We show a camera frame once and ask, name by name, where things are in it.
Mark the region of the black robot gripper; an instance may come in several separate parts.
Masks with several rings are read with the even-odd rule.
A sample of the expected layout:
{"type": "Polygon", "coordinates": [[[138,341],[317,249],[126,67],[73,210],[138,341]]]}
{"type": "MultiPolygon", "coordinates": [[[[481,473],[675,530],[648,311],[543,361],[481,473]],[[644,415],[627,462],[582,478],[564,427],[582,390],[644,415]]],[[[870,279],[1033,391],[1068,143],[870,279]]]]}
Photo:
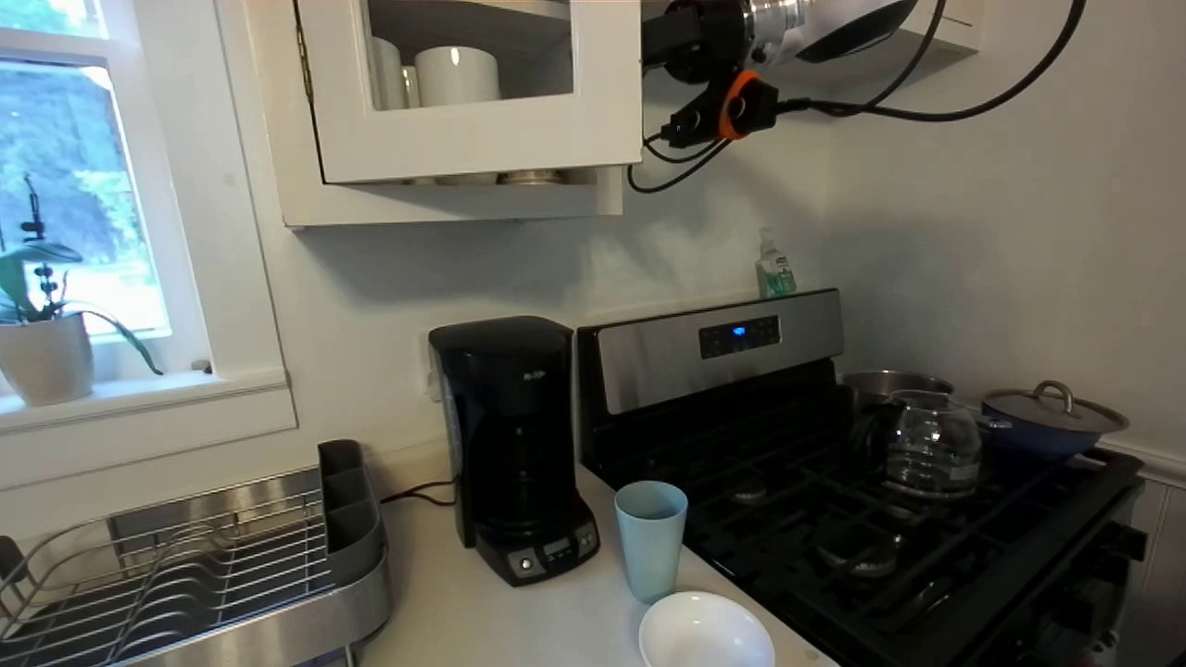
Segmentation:
{"type": "Polygon", "coordinates": [[[744,53],[740,0],[672,0],[665,14],[642,21],[642,62],[690,85],[731,75],[744,53]]]}

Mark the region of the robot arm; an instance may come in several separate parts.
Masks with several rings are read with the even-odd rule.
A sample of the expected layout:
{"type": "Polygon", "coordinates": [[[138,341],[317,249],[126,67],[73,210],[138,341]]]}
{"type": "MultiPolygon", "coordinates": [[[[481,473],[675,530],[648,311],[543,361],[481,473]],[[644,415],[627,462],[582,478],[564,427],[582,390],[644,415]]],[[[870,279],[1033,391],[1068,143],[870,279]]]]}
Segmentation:
{"type": "Polygon", "coordinates": [[[889,37],[917,0],[672,0],[642,21],[642,67],[700,85],[748,62],[827,62],[889,37]]]}

